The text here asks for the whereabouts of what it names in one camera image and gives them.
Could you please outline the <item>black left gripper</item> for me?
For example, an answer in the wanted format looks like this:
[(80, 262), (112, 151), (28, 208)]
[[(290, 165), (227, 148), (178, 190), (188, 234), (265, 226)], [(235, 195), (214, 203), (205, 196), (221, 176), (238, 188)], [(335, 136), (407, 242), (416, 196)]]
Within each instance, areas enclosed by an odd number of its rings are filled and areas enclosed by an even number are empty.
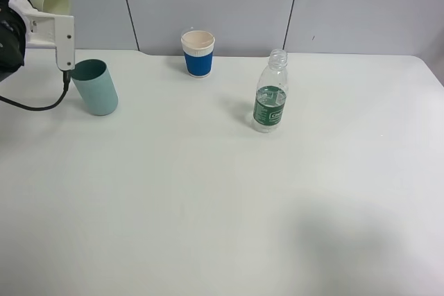
[(25, 48), (25, 23), (9, 0), (1, 0), (1, 81), (24, 65)]

